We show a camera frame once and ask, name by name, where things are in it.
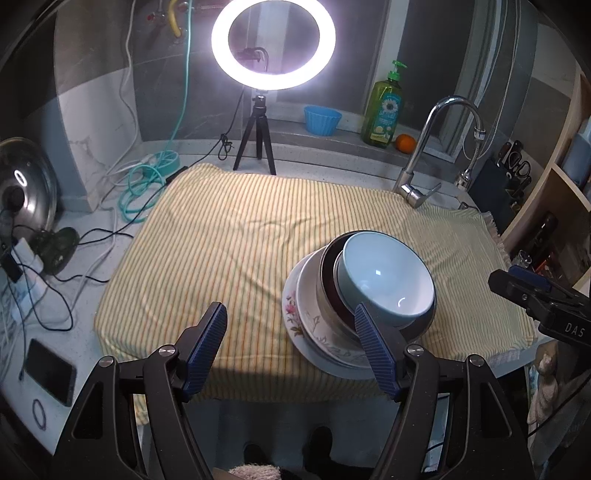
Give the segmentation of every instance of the shoe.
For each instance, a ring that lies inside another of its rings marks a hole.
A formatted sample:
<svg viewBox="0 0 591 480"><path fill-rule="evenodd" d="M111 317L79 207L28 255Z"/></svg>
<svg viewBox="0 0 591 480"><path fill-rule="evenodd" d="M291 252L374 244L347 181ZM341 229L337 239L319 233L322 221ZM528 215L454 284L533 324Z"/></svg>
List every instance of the shoe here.
<svg viewBox="0 0 591 480"><path fill-rule="evenodd" d="M302 449L304 468L310 473L317 473L318 465L330 460L332 450L332 432L330 428L318 427L310 435L308 443Z"/></svg>
<svg viewBox="0 0 591 480"><path fill-rule="evenodd" d="M244 465L271 465L271 461L256 443L247 443L244 447Z"/></svg>

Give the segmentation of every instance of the floral plate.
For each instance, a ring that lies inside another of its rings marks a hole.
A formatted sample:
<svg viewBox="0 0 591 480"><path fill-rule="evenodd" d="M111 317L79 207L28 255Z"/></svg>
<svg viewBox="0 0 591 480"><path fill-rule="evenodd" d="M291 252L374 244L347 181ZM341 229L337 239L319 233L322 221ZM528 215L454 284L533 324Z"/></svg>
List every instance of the floral plate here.
<svg viewBox="0 0 591 480"><path fill-rule="evenodd" d="M322 318L316 299L316 280L324 248L314 252L304 264L295 288L295 303L301 322L314 343L337 362L354 368L370 369L360 343L337 332Z"/></svg>
<svg viewBox="0 0 591 480"><path fill-rule="evenodd" d="M296 285L301 269L311 255L312 254L300 260L300 262L293 268L285 281L283 294L281 296L283 323L287 328L290 340L306 360L323 372L347 380L371 380L374 378L374 373L370 369L347 367L346 365L337 363L332 360L332 358L326 356L314 344L303 328L296 305Z"/></svg>

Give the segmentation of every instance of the tripod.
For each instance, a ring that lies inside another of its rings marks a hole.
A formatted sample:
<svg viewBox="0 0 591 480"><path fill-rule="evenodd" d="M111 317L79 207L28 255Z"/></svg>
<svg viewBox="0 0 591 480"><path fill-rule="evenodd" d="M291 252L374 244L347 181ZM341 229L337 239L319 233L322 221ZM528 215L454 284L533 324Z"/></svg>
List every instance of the tripod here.
<svg viewBox="0 0 591 480"><path fill-rule="evenodd" d="M267 97L264 95L257 95L253 99L255 101L254 107L252 107L252 115L248 119L246 130L242 136L242 142L240 148L238 148L238 154L236 155L236 162L234 163L234 170L238 170L240 160L244 154L246 143L251 136L252 128L256 122L256 157L262 159L262 144L265 143L265 151L267 152L267 160L269 161L269 170L271 175L277 175L275 170L275 158L273 157L273 147L271 146L271 134L269 133L269 122L267 120Z"/></svg>

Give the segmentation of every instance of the bottle label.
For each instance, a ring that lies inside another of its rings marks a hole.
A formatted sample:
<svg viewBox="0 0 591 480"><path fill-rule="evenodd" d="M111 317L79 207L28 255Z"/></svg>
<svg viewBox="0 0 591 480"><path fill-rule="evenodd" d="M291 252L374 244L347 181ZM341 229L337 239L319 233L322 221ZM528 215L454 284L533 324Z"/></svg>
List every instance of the bottle label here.
<svg viewBox="0 0 591 480"><path fill-rule="evenodd" d="M398 120L402 99L395 93L386 93L381 99L382 105L371 129L372 140L389 143L394 135L394 128Z"/></svg>

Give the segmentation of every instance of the ring light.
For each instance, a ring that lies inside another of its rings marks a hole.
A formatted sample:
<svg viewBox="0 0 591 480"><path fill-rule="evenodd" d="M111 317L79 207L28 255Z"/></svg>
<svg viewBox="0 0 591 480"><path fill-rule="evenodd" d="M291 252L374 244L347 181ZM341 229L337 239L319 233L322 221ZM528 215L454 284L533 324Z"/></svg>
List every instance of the ring light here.
<svg viewBox="0 0 591 480"><path fill-rule="evenodd" d="M314 56L303 67L291 73L258 73L240 65L230 51L230 27L244 10L266 1L290 1L305 9L316 21L320 41ZM335 24L318 0L232 0L220 13L212 31L212 49L217 63L237 82L258 90L283 90L296 87L318 75L328 64L335 51Z"/></svg>

